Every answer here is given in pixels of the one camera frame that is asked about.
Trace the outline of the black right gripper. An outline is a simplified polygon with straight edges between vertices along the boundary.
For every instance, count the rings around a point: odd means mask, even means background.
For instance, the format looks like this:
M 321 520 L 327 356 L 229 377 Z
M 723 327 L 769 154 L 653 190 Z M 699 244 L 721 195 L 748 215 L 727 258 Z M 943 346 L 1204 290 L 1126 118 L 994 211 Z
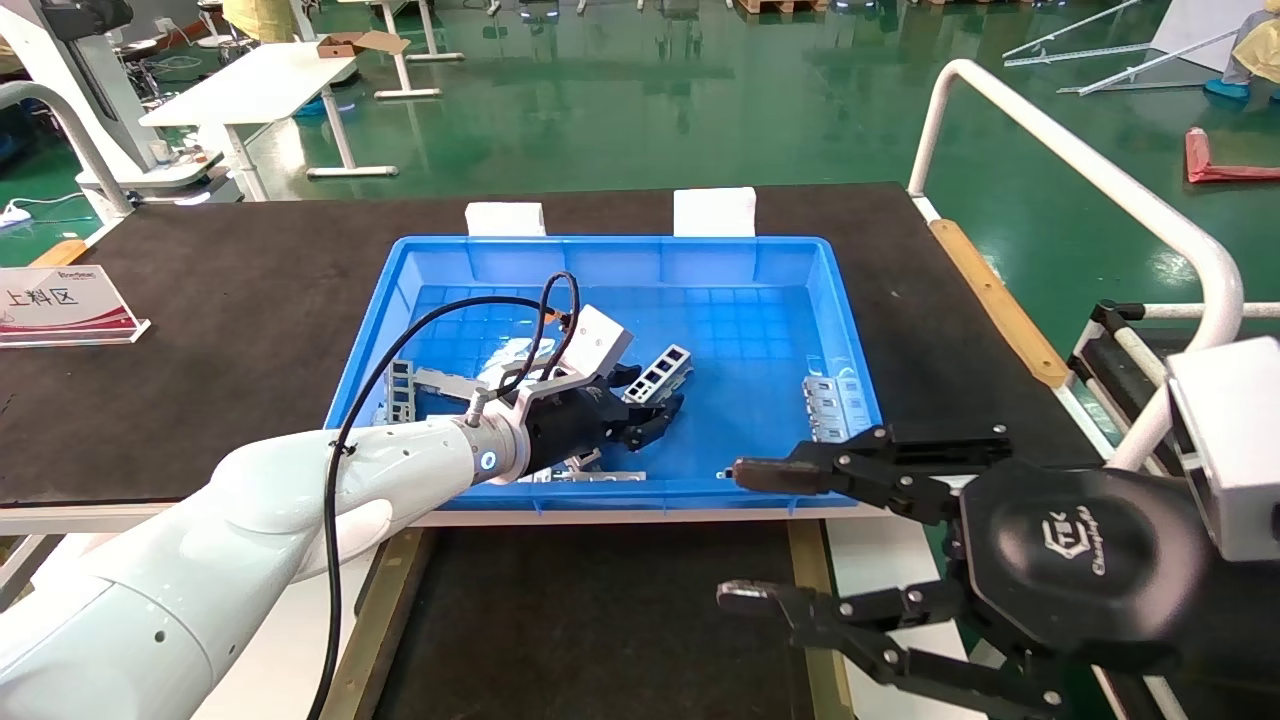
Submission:
M 733 483 L 758 493 L 841 495 L 918 523 L 960 514 L 969 587 L 993 628 L 1032 650 L 1121 671 L 1175 667 L 1185 616 L 1216 560 L 1190 493 L 1134 471 L 992 468 L 1010 456 L 1009 434 L 995 428 L 874 425 L 842 442 L 801 441 L 783 457 L 737 457 Z M 959 507 L 947 479 L 975 474 Z M 1001 717 L 1061 714 L 1051 685 L 891 635 L 969 611 L 955 580 L 844 597 L 730 580 L 718 585 L 718 605 L 778 618 L 792 646 L 835 651 L 909 694 Z

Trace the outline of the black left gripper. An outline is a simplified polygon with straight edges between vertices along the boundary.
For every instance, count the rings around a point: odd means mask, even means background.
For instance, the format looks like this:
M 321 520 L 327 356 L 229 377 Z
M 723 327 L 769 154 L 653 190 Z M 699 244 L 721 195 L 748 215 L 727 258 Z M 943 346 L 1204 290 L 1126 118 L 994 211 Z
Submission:
M 552 468 L 611 442 L 645 448 L 660 439 L 684 406 L 684 395 L 658 402 L 628 404 L 613 389 L 626 389 L 643 374 L 640 365 L 614 365 L 602 386 L 581 386 L 538 398 L 529 406 L 525 428 L 530 455 L 526 475 Z

